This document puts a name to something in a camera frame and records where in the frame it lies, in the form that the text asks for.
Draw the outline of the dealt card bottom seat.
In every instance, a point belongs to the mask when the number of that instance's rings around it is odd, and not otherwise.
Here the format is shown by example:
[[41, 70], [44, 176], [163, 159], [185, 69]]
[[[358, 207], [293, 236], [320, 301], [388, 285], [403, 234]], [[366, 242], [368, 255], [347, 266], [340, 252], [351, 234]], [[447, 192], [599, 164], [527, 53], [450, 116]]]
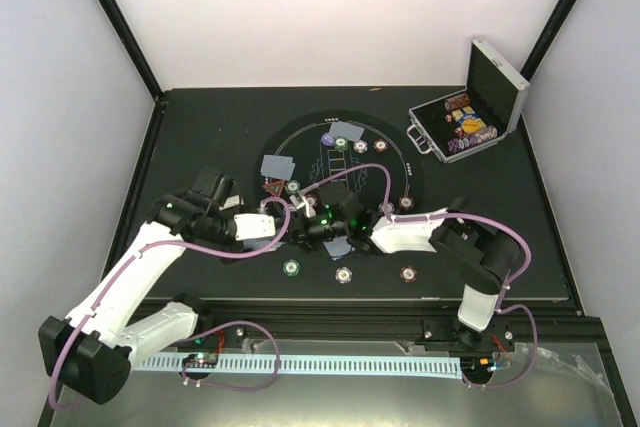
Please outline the dealt card bottom seat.
[[343, 238], [325, 242], [324, 248], [333, 261], [337, 261], [353, 251], [353, 247]]

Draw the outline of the dealt card seat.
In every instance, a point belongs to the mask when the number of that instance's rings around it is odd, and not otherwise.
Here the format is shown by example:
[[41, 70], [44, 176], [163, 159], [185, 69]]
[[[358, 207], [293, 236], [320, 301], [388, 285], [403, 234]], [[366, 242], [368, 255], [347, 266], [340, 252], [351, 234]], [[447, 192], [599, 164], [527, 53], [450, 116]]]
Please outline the dealt card seat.
[[341, 137], [349, 140], [350, 131], [351, 131], [351, 125], [349, 123], [333, 122], [329, 128], [328, 134], [334, 139]]
[[260, 173], [264, 177], [278, 178], [280, 176], [281, 161], [279, 156], [264, 155]]
[[337, 261], [353, 251], [353, 247], [343, 238], [325, 242], [324, 248], [333, 261]]

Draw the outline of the brown chips seat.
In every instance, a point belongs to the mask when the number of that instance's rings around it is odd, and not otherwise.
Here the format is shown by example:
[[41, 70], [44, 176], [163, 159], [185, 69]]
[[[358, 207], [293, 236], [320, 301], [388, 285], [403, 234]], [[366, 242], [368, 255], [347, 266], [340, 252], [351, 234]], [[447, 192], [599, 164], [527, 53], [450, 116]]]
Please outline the brown chips seat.
[[377, 152], [385, 152], [388, 149], [388, 143], [384, 139], [378, 139], [374, 142], [374, 149]]
[[399, 198], [399, 207], [403, 210], [410, 210], [414, 206], [414, 201], [411, 197], [402, 196]]
[[305, 197], [305, 199], [311, 207], [316, 207], [318, 204], [317, 198], [313, 195], [308, 195]]

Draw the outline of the green chip stack front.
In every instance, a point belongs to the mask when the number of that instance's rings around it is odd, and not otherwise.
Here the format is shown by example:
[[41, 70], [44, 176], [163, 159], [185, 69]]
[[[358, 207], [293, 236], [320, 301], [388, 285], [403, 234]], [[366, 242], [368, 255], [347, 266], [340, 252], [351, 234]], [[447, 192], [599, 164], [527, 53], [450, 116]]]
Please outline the green chip stack front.
[[294, 277], [300, 272], [300, 264], [296, 260], [290, 259], [283, 263], [282, 270], [286, 276]]

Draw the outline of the green chips seat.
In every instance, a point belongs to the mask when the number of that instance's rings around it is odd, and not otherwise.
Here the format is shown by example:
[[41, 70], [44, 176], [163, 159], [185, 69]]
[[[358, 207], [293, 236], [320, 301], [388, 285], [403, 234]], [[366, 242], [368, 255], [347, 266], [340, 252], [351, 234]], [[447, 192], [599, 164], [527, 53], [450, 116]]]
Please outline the green chips seat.
[[349, 141], [344, 137], [338, 137], [335, 139], [334, 147], [338, 152], [345, 152], [349, 149]]
[[296, 180], [290, 180], [285, 184], [285, 191], [289, 195], [296, 195], [300, 191], [300, 183]]

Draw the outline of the blue chip stack front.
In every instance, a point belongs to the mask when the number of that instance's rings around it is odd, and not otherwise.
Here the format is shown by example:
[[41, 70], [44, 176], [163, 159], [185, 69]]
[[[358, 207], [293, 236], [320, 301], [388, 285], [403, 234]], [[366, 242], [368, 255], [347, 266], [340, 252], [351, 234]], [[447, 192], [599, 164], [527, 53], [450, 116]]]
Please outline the blue chip stack front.
[[341, 267], [336, 270], [335, 279], [340, 284], [348, 284], [353, 278], [352, 271], [347, 267]]

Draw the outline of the blue chips seat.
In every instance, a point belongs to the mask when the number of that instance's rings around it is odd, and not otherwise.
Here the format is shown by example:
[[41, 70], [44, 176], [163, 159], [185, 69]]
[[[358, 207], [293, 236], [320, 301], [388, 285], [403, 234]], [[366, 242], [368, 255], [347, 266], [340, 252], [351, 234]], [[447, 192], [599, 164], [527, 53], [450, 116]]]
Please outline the blue chips seat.
[[379, 205], [379, 210], [383, 213], [393, 213], [395, 208], [392, 203], [386, 202]]
[[353, 143], [353, 150], [358, 154], [363, 154], [368, 150], [368, 144], [364, 140], [358, 140]]

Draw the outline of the purple small blind button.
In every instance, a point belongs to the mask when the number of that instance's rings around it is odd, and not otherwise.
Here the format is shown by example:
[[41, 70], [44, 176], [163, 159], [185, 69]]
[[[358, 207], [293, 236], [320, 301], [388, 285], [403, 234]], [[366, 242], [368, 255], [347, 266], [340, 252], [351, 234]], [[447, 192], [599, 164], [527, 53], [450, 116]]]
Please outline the purple small blind button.
[[335, 145], [335, 138], [332, 137], [331, 135], [329, 135], [328, 133], [325, 133], [322, 137], [321, 137], [321, 143], [324, 146], [327, 147], [333, 147]]

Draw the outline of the green chips top seat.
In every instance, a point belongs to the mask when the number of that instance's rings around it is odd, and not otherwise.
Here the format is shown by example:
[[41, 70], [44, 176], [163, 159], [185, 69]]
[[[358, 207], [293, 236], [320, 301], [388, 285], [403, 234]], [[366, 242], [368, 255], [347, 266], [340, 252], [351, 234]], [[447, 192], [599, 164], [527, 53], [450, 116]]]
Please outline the green chips top seat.
[[334, 147], [338, 152], [345, 152], [349, 149], [349, 141], [344, 137], [338, 137], [335, 139]]

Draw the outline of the blue chips top seat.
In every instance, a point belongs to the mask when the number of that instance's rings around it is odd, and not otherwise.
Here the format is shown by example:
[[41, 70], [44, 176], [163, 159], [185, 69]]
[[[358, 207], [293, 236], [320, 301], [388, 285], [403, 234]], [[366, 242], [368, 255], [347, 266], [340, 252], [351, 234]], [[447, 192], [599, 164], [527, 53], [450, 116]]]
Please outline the blue chips top seat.
[[364, 140], [358, 140], [353, 143], [353, 150], [358, 154], [363, 154], [368, 150], [368, 144]]

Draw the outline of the brown chip stack front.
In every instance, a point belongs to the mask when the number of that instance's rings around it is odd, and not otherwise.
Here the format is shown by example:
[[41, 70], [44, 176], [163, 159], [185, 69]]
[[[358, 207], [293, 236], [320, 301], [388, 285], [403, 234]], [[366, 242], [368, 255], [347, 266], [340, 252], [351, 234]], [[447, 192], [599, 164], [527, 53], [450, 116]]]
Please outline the brown chip stack front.
[[401, 278], [406, 283], [412, 283], [417, 279], [417, 271], [411, 267], [403, 267], [400, 271]]

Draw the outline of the dealt card top seat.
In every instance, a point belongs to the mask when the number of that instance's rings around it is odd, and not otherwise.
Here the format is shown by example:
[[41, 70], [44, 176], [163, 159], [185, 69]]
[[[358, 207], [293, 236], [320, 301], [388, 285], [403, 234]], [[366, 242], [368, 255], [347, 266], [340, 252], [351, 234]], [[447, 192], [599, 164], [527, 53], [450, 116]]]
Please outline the dealt card top seat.
[[349, 140], [350, 131], [351, 131], [351, 125], [349, 123], [333, 122], [329, 128], [328, 134], [334, 139], [341, 137]]

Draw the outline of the brown chips top seat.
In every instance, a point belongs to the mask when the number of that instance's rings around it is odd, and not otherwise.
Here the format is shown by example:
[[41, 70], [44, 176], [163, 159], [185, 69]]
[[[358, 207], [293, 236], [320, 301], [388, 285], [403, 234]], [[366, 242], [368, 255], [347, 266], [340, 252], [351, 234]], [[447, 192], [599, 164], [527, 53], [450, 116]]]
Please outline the brown chips top seat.
[[388, 143], [384, 139], [378, 139], [374, 142], [374, 149], [377, 152], [385, 152], [388, 149]]

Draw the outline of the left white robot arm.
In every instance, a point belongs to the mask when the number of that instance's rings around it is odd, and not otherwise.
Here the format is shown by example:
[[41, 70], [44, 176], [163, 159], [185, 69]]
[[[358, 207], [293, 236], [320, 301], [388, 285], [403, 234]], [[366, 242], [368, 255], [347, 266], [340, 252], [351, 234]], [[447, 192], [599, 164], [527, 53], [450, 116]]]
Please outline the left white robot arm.
[[65, 318], [50, 316], [42, 323], [38, 340], [51, 378], [49, 402], [54, 409], [61, 407], [55, 392], [59, 384], [105, 404], [120, 392], [134, 367], [163, 348], [183, 339], [202, 346], [213, 338], [213, 319], [187, 294], [141, 321], [130, 320], [185, 252], [186, 243], [234, 242], [228, 203], [234, 183], [205, 168], [192, 188], [159, 199], [123, 257], [89, 296]]

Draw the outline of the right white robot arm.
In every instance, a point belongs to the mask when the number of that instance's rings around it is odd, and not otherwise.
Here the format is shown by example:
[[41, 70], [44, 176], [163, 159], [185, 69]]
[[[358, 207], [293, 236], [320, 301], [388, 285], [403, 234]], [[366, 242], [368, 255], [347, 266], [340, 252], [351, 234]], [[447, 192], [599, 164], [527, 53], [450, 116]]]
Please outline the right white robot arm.
[[397, 214], [387, 204], [378, 213], [365, 208], [344, 184], [331, 183], [312, 203], [302, 190], [290, 197], [291, 242], [307, 251], [342, 239], [371, 255], [435, 253], [463, 280], [454, 336], [465, 350], [491, 337], [490, 323], [501, 311], [511, 284], [532, 260], [527, 242], [492, 219], [464, 213], [457, 205], [422, 214]]

